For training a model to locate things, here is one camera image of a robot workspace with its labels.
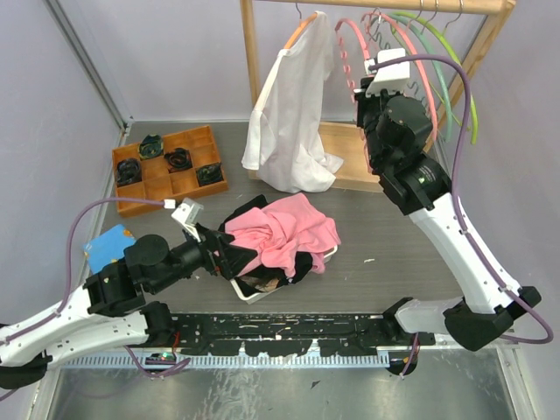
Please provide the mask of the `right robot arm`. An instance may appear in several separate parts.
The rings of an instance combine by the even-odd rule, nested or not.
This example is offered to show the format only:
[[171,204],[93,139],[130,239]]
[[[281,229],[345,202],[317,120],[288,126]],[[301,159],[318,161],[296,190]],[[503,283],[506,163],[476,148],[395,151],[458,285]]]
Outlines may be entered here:
[[454,275],[461,297],[421,301],[405,297],[383,314],[387,340],[401,345],[414,333],[449,334],[478,351],[504,337],[514,322],[542,298],[503,268],[452,196],[452,181],[423,152],[431,120],[420,101],[382,90],[354,92],[357,125],[367,159],[385,195],[428,237]]

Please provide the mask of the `orange hanger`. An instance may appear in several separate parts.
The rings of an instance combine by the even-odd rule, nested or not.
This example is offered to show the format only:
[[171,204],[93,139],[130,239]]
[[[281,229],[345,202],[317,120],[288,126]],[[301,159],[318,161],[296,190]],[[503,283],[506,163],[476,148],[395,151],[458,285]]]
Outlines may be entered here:
[[301,19],[299,21],[299,25],[298,25],[297,29],[290,35],[290,37],[288,38],[288,40],[284,44],[283,48],[284,49],[291,49],[295,45],[295,43],[298,41],[300,36],[303,34],[303,32],[305,31],[307,26],[309,24],[311,24],[317,18],[317,16],[318,16],[318,13],[313,12],[306,19]]

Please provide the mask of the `white t shirt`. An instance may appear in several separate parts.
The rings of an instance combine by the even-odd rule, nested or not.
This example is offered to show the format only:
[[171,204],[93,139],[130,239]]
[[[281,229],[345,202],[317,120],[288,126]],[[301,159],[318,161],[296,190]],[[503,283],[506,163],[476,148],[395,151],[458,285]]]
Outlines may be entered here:
[[332,70],[333,31],[318,11],[293,46],[276,56],[248,122],[241,165],[278,191],[322,193],[344,163],[325,152],[319,134]]

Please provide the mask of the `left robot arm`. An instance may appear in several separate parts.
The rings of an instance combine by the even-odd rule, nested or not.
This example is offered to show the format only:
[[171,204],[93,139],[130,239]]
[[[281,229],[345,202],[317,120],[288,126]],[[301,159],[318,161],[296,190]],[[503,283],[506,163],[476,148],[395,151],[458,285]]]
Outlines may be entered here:
[[227,280],[239,274],[257,253],[233,244],[233,236],[205,230],[170,248],[160,235],[148,234],[127,247],[74,290],[65,304],[1,328],[1,387],[20,389],[74,358],[114,347],[164,347],[176,326],[167,304],[147,302],[177,281],[203,269]]

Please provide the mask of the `salmon pink hanger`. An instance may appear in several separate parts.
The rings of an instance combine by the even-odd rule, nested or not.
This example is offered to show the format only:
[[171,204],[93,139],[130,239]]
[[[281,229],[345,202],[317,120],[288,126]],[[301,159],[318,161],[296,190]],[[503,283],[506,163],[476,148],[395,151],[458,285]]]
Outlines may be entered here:
[[[364,31],[367,34],[367,37],[374,43],[377,50],[381,49],[382,45],[376,40],[371,31],[371,25],[373,24],[375,19],[380,19],[383,22],[387,22],[391,26],[392,31],[395,33],[395,39],[404,44],[404,48],[407,50],[407,54],[417,54],[417,49],[409,37],[410,29],[412,29],[411,23],[408,23],[406,26],[400,26],[398,21],[382,13],[380,10],[375,9],[373,11],[365,13],[360,21],[364,24]],[[425,71],[424,64],[422,61],[416,61],[415,66],[416,70],[418,71],[420,80],[423,83],[426,103],[433,125],[432,132],[430,133],[430,137],[426,143],[426,146],[430,146],[438,137],[438,112],[436,111],[436,103],[432,94],[432,85],[430,84],[428,75]]]

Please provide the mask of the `black t shirt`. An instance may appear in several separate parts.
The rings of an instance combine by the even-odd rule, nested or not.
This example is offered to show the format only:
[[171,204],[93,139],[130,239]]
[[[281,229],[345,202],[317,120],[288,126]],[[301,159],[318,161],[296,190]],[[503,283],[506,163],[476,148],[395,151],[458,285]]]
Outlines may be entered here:
[[[239,216],[253,207],[263,208],[270,204],[264,195],[258,195],[249,202],[236,208],[221,224],[219,230],[225,232],[225,223]],[[259,266],[245,275],[235,279],[241,282],[241,288],[246,293],[256,291],[270,291],[285,285],[296,284],[312,271],[312,257],[309,253],[298,252],[296,255],[296,275],[288,277],[282,269],[272,269]]]

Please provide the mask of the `light pink t shirt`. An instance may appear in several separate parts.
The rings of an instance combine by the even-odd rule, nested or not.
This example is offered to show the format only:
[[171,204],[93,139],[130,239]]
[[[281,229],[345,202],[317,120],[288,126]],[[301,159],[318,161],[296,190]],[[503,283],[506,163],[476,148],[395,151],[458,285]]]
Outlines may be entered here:
[[234,236],[234,246],[258,252],[241,276],[263,266],[294,277],[298,252],[325,254],[341,244],[334,219],[317,210],[301,192],[249,209],[227,221],[225,232]]

